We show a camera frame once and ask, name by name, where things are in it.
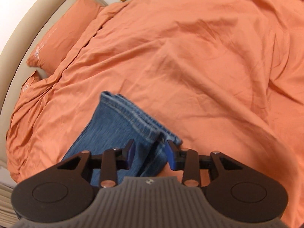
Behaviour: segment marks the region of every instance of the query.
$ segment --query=headboard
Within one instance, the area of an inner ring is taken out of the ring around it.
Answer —
[[[20,21],[0,55],[0,166],[6,167],[6,132],[20,90],[34,68],[26,60],[43,35],[76,0],[37,0]],[[96,0],[102,5],[103,0]],[[42,78],[45,73],[38,69]]]

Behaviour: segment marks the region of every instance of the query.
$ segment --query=gray gripper base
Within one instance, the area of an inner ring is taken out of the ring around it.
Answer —
[[[21,219],[13,228],[287,228],[276,218],[242,223],[218,213],[198,188],[176,177],[125,177],[114,188],[101,189],[93,203],[74,218],[56,223]]]

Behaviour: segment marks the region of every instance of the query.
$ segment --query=orange pillow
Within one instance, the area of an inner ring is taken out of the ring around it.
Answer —
[[[94,0],[76,0],[36,45],[26,61],[28,66],[52,75],[101,9]]]

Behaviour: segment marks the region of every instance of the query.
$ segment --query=beige curtain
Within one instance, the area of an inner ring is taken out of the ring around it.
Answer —
[[[0,226],[7,228],[18,221],[16,213],[11,205],[12,191],[12,188],[0,184]]]

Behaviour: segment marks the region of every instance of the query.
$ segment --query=denim fabric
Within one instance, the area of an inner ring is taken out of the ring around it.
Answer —
[[[165,141],[176,145],[181,140],[144,113],[135,104],[116,94],[102,92],[100,102],[92,119],[68,150],[63,160],[83,150],[102,154],[110,148],[124,148],[129,139],[134,139],[136,152],[130,170],[119,170],[118,181],[124,176],[155,176],[167,163]],[[97,186],[100,170],[94,170],[91,185]]]

